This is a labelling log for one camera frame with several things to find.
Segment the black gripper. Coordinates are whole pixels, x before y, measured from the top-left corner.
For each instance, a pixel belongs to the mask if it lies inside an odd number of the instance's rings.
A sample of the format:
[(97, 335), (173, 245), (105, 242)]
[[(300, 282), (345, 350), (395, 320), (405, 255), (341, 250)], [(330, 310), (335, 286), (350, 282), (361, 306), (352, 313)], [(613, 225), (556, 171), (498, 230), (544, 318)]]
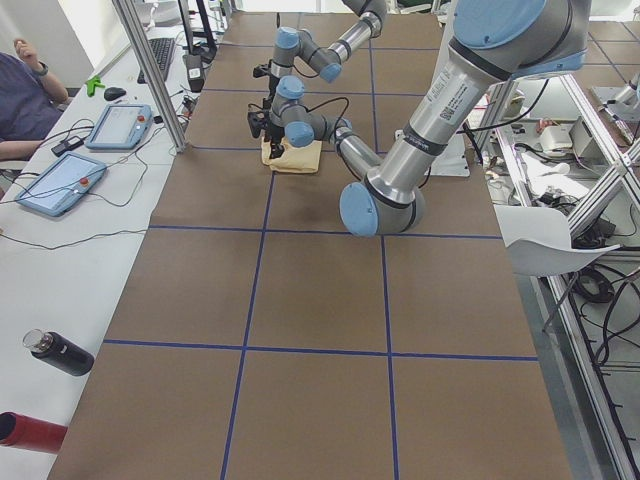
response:
[(254, 139), (262, 138), (269, 141), (270, 159), (280, 158), (284, 154), (284, 145), (281, 139), (272, 138), (272, 122), (270, 110), (259, 107), (257, 104), (249, 104), (247, 122), (251, 136)]
[(269, 79), (278, 80), (280, 78), (279, 65), (272, 61), (259, 64), (253, 68), (252, 76), (254, 78), (268, 77)]

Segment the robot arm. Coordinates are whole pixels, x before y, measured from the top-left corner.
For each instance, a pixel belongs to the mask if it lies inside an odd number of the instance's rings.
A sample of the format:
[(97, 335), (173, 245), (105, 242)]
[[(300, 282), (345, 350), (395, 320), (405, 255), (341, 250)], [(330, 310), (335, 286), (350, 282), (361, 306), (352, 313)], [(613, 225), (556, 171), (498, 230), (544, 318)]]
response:
[(587, 51), (588, 1), (461, 1), (450, 26), (449, 58), (388, 154), (380, 158), (343, 117), (316, 115), (303, 104), (303, 82), (291, 71), (301, 59), (328, 83), (366, 41), (381, 35), (383, 1), (349, 1), (358, 21), (328, 47), (307, 30), (281, 27), (268, 64), (269, 95), (248, 113), (253, 137), (265, 136), (280, 156), (287, 141), (302, 148), (327, 141), (357, 176), (340, 196), (340, 216), (356, 236), (395, 234), (420, 222), (419, 184), (481, 97), (494, 84), (580, 69)]
[(312, 72), (327, 83), (341, 74), (343, 65), (353, 53), (371, 39), (381, 35), (387, 17), (385, 1), (343, 1), (357, 20), (331, 43), (322, 42), (307, 28), (279, 26), (271, 58), (253, 68), (254, 78), (282, 79), (290, 75), (296, 59), (302, 60)]

